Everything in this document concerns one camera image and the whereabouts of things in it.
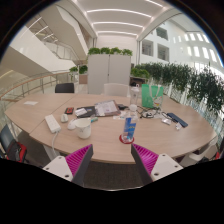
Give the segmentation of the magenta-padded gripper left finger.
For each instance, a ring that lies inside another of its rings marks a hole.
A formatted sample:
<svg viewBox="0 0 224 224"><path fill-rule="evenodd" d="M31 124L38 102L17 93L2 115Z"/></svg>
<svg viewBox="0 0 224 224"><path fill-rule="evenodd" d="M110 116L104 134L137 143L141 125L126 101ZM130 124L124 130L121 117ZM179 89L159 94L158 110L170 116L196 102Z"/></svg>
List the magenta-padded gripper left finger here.
<svg viewBox="0 0 224 224"><path fill-rule="evenodd" d="M57 156L44 167L44 170L82 186L92 156L93 145L90 144L66 157Z"/></svg>

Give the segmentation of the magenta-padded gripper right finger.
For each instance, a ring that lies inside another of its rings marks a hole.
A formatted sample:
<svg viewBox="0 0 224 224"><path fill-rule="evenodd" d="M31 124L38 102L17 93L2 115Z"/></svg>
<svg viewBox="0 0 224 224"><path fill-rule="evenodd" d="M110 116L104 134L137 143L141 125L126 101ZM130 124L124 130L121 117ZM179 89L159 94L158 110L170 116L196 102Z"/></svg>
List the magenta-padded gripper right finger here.
<svg viewBox="0 0 224 224"><path fill-rule="evenodd" d="M144 185L182 169L182 166L166 153L156 154L137 144L131 145L131 154Z"/></svg>

